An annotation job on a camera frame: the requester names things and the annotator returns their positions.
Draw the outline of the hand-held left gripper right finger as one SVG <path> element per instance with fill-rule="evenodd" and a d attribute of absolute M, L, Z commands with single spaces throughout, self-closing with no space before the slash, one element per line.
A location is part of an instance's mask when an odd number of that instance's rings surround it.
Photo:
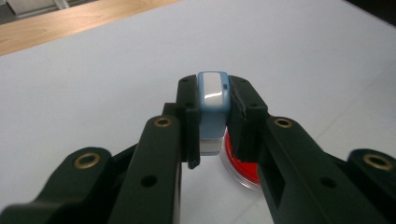
<path fill-rule="evenodd" d="M 389 224 L 389 155 L 355 149 L 342 161 L 295 120 L 272 117 L 252 85 L 230 77 L 233 155 L 256 162 L 275 224 Z"/>

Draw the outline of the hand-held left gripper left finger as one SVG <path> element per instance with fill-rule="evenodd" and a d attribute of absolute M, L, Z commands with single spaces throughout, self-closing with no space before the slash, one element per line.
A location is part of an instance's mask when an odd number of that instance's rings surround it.
<path fill-rule="evenodd" d="M 200 164 L 196 76 L 183 77 L 177 99 L 149 119 L 108 224 L 180 224 L 181 164 Z"/>

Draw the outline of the round red ink pad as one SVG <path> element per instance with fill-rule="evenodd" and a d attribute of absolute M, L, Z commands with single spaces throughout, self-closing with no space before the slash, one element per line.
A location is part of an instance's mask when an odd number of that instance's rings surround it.
<path fill-rule="evenodd" d="M 229 174 L 236 182 L 248 189 L 261 190 L 257 164 L 254 162 L 241 162 L 233 155 L 233 147 L 228 131 L 224 133 L 220 157 Z"/>

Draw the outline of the small blue white stamp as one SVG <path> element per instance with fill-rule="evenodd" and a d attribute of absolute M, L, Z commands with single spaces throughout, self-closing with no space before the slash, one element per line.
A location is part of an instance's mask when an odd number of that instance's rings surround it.
<path fill-rule="evenodd" d="M 200 153 L 218 155 L 231 111 L 231 86 L 226 72 L 204 71 L 197 75 L 200 118 Z"/>

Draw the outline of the wooden table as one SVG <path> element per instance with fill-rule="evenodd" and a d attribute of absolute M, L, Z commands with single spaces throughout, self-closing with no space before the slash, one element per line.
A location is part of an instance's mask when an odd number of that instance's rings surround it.
<path fill-rule="evenodd" d="M 0 57 L 131 17 L 179 0 L 97 0 L 0 25 Z"/>

